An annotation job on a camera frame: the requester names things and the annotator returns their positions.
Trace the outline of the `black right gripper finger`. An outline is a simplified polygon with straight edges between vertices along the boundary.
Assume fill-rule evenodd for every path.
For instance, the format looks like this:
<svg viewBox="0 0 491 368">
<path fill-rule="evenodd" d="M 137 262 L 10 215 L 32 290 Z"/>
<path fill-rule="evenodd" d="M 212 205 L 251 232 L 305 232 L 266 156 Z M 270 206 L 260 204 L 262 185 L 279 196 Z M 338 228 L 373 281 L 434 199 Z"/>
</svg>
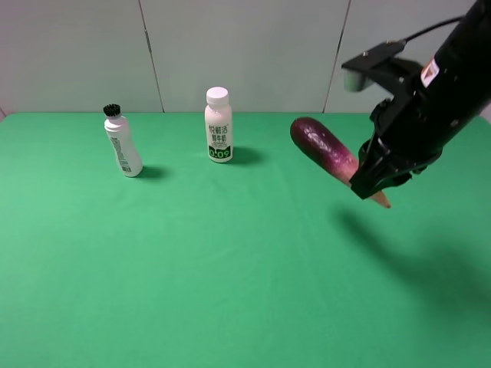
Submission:
<svg viewBox="0 0 491 368">
<path fill-rule="evenodd" d="M 361 199 L 390 187 L 404 184 L 411 178 L 408 161 L 380 147 L 361 147 L 359 167 L 350 179 L 351 190 Z"/>
</svg>

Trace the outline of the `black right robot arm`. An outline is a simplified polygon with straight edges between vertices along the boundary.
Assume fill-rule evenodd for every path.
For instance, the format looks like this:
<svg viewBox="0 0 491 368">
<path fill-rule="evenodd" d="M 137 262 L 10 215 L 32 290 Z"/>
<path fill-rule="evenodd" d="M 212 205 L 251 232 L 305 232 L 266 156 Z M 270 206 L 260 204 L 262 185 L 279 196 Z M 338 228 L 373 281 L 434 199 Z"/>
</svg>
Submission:
<svg viewBox="0 0 491 368">
<path fill-rule="evenodd" d="M 350 183 L 362 199 L 401 186 L 438 160 L 443 148 L 490 102 L 490 3 L 476 1 L 426 66 L 401 59 L 411 37 L 386 41 L 342 64 L 347 89 L 377 84 L 392 94 L 370 118 Z"/>
</svg>

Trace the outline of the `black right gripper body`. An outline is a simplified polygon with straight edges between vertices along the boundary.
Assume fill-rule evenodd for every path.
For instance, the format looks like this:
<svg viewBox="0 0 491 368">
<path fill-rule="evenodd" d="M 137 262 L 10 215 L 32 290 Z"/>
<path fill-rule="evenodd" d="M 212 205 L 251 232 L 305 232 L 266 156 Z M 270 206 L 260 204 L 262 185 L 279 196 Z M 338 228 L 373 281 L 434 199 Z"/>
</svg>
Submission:
<svg viewBox="0 0 491 368">
<path fill-rule="evenodd" d="M 374 133 L 359 151 L 360 180 L 408 180 L 440 158 L 445 145 L 490 102 L 490 73 L 430 63 L 372 111 Z"/>
</svg>

